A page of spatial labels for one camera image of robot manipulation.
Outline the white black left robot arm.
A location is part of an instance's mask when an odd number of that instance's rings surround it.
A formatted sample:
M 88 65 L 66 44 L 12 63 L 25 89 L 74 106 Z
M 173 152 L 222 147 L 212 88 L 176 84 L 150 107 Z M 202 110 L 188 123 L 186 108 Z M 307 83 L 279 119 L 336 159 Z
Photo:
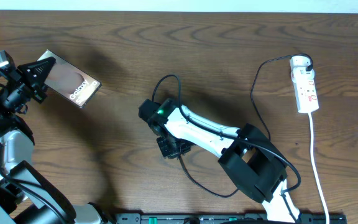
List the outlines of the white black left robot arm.
M 33 167 L 35 141 L 23 120 L 28 102 L 43 102 L 48 89 L 83 107 L 100 82 L 51 51 L 23 65 L 0 51 L 0 78 L 0 223 L 114 223 L 95 203 L 71 204 Z

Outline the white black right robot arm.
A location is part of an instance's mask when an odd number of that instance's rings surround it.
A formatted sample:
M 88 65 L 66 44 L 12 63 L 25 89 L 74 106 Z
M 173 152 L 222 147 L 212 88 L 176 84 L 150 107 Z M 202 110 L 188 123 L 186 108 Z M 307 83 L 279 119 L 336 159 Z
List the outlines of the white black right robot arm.
M 286 169 L 294 166 L 255 126 L 220 125 L 172 99 L 162 104 L 146 99 L 139 106 L 139 118 L 157 135 L 164 158 L 180 159 L 199 146 L 218 158 L 237 190 L 262 204 L 267 220 L 300 222 L 287 185 Z

